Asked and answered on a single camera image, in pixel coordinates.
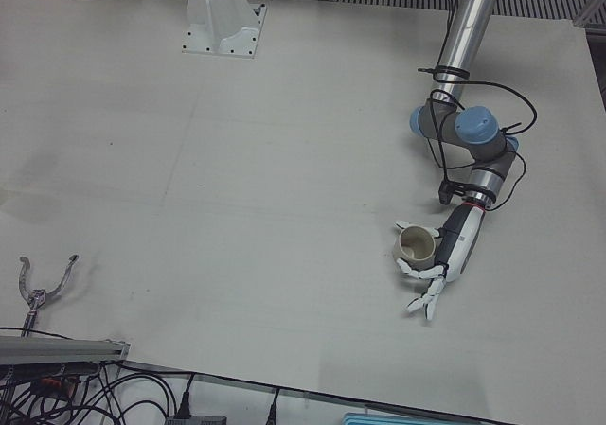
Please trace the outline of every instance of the robot finger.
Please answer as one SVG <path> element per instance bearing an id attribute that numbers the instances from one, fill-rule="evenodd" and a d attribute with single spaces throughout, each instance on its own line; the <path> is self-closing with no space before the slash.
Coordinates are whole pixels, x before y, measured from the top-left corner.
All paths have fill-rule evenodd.
<path id="1" fill-rule="evenodd" d="M 406 310 L 409 313 L 413 313 L 425 307 L 425 317 L 428 321 L 431 321 L 434 318 L 434 313 L 436 312 L 437 299 L 439 298 L 439 295 L 444 289 L 445 285 L 446 280 L 444 278 L 436 278 L 429 285 L 427 292 L 408 304 Z"/>
<path id="2" fill-rule="evenodd" d="M 410 267 L 403 259 L 398 259 L 396 263 L 398 266 L 400 266 L 402 272 L 408 276 L 412 276 L 413 278 L 418 278 L 420 280 L 431 280 L 444 274 L 444 266 L 434 266 L 431 269 L 417 271 Z"/>

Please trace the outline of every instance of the robotic arm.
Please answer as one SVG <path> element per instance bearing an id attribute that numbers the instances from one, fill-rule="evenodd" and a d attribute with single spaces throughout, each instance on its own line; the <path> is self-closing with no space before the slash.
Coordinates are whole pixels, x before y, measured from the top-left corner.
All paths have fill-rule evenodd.
<path id="1" fill-rule="evenodd" d="M 448 179 L 446 169 L 439 188 L 442 204 L 449 204 L 453 195 L 463 203 L 454 209 L 448 220 L 438 228 L 434 266 L 417 271 L 403 258 L 397 259 L 401 270 L 414 278 L 431 281 L 427 292 L 413 300 L 409 312 L 425 308 L 431 320 L 436 302 L 447 283 L 460 277 L 477 241 L 486 210 L 497 200 L 511 164 L 518 141 L 499 129 L 499 124 L 485 107 L 458 111 L 463 86 L 488 25 L 496 0 L 458 0 L 458 8 L 437 62 L 430 71 L 435 86 L 424 106 L 410 117 L 411 130 L 428 139 L 465 148 L 474 163 L 467 183 Z"/>

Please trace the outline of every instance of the blue tray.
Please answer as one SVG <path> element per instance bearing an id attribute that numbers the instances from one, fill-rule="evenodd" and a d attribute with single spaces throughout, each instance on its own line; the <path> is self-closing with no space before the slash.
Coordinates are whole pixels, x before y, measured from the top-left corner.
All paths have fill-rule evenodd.
<path id="1" fill-rule="evenodd" d="M 426 418 L 407 418 L 398 416 L 373 416 L 347 413 L 343 416 L 343 425 L 463 425 L 463 422 L 445 422 Z"/>

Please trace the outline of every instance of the beige cup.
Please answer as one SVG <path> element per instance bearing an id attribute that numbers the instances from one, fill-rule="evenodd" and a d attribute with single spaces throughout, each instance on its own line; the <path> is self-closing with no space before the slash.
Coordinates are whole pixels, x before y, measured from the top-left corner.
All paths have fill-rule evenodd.
<path id="1" fill-rule="evenodd" d="M 422 270 L 432 267 L 436 240 L 420 226 L 402 229 L 391 251 L 394 260 L 403 259 L 411 267 Z"/>

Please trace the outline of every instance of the white table surface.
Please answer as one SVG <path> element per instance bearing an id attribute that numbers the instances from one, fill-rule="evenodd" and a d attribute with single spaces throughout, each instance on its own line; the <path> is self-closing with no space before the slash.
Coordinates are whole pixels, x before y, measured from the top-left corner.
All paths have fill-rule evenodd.
<path id="1" fill-rule="evenodd" d="M 440 225 L 408 115 L 445 12 L 264 0 L 254 60 L 181 52 L 187 0 L 0 0 L 0 312 L 145 363 L 525 424 L 606 417 L 606 117 L 581 30 L 494 17 L 472 74 L 541 118 L 427 324 L 390 256 Z M 503 125 L 515 98 L 467 89 Z M 511 173 L 515 177 L 519 165 Z"/>

